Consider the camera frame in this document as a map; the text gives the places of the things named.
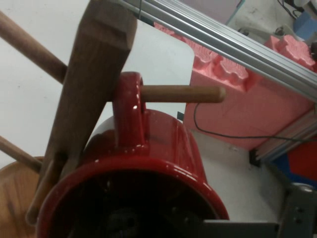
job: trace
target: pink foam block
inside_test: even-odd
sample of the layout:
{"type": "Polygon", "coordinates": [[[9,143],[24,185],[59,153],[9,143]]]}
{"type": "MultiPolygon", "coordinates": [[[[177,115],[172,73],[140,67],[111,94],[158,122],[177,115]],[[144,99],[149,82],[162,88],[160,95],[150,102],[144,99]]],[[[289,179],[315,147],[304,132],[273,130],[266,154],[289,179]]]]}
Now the pink foam block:
{"type": "Polygon", "coordinates": [[[281,40],[271,36],[265,45],[310,70],[314,69],[316,63],[311,57],[309,47],[291,35],[286,35],[281,40]]]}
{"type": "MultiPolygon", "coordinates": [[[[275,135],[314,106],[313,102],[301,95],[193,41],[174,32],[169,34],[186,42],[194,50],[191,85],[222,86],[227,90],[227,97],[223,103],[199,105],[196,120],[199,127],[204,130],[237,136],[275,135]]],[[[289,37],[284,37],[282,41],[271,37],[265,45],[313,69],[311,58],[307,58],[307,49],[289,37]],[[294,44],[296,47],[300,46],[301,52],[294,49],[294,44]]],[[[186,106],[184,124],[198,130],[194,124],[195,105],[186,106]]],[[[266,141],[210,136],[248,150],[266,141]]]]}
{"type": "Polygon", "coordinates": [[[249,77],[243,66],[220,55],[214,59],[213,63],[215,75],[221,80],[228,80],[232,85],[243,85],[249,77]]]}

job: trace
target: pink foam tile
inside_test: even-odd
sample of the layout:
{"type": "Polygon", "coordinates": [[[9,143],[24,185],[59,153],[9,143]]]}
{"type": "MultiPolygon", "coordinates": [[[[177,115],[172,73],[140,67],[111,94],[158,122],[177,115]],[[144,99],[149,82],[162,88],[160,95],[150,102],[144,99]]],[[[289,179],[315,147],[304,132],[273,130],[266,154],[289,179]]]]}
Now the pink foam tile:
{"type": "Polygon", "coordinates": [[[264,45],[310,70],[314,69],[316,63],[311,57],[309,47],[291,35],[286,35],[281,40],[270,37],[264,45]]]}
{"type": "Polygon", "coordinates": [[[268,41],[266,41],[264,43],[264,45],[274,51],[277,52],[277,49],[276,49],[276,44],[279,42],[279,39],[274,37],[274,36],[270,36],[268,41]]]}
{"type": "MultiPolygon", "coordinates": [[[[196,104],[188,104],[186,106],[184,124],[190,129],[199,131],[194,124],[195,105],[196,104]]],[[[235,121],[233,118],[223,117],[223,115],[219,114],[217,107],[218,105],[215,104],[199,105],[196,114],[196,121],[199,128],[221,134],[237,136],[267,134],[266,131],[249,126],[247,121],[241,123],[240,121],[235,121]]],[[[205,132],[201,133],[228,142],[235,146],[245,148],[247,150],[251,150],[266,141],[266,139],[233,139],[217,135],[210,135],[205,132]]]]}
{"type": "Polygon", "coordinates": [[[313,105],[297,93],[263,80],[224,117],[239,122],[247,121],[250,126],[273,135],[309,111],[313,105]]]}
{"type": "MultiPolygon", "coordinates": [[[[230,135],[275,135],[314,105],[300,95],[268,80],[260,81],[249,92],[241,92],[193,71],[191,85],[226,88],[225,101],[220,104],[200,105],[197,117],[210,122],[203,122],[204,129],[230,135]]],[[[193,108],[190,105],[186,107],[184,124],[196,129],[193,108]]],[[[252,149],[265,141],[222,137],[219,139],[245,149],[252,149]]]]}
{"type": "Polygon", "coordinates": [[[244,85],[249,78],[245,67],[218,55],[214,61],[214,74],[221,80],[227,80],[230,84],[244,85]]]}
{"type": "Polygon", "coordinates": [[[212,54],[213,52],[211,50],[185,37],[183,37],[181,40],[184,41],[187,45],[189,45],[195,53],[194,68],[204,69],[213,60],[214,54],[212,54]]]}

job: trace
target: black cable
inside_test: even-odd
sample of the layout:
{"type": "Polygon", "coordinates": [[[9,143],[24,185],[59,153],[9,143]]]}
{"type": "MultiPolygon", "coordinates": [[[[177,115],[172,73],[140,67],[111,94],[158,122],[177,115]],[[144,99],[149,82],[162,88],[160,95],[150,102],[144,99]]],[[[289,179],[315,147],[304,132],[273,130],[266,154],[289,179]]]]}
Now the black cable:
{"type": "Polygon", "coordinates": [[[196,121],[196,112],[197,112],[197,108],[198,105],[200,103],[197,103],[194,109],[194,123],[195,126],[198,130],[208,133],[208,134],[212,134],[212,135],[218,135],[221,137],[226,137],[226,138],[233,138],[233,139],[278,139],[278,140],[290,140],[290,141],[294,141],[294,142],[317,142],[317,139],[310,139],[310,140],[301,140],[301,139],[294,139],[294,138],[287,138],[287,137],[281,137],[281,136],[272,136],[272,135],[260,135],[260,136],[235,136],[235,135],[225,135],[225,134],[220,134],[220,133],[216,133],[216,132],[212,132],[212,131],[207,131],[204,129],[201,129],[196,121]]]}
{"type": "Polygon", "coordinates": [[[294,19],[296,20],[297,17],[295,17],[291,11],[284,5],[284,0],[282,0],[282,2],[280,2],[279,0],[277,0],[277,2],[282,6],[282,8],[284,8],[284,10],[294,19]]]}
{"type": "Polygon", "coordinates": [[[298,15],[296,15],[296,13],[295,12],[299,12],[299,13],[302,13],[301,11],[299,11],[299,10],[297,10],[297,9],[295,9],[295,10],[293,10],[293,15],[296,17],[296,18],[298,18],[299,16],[298,15]]]}

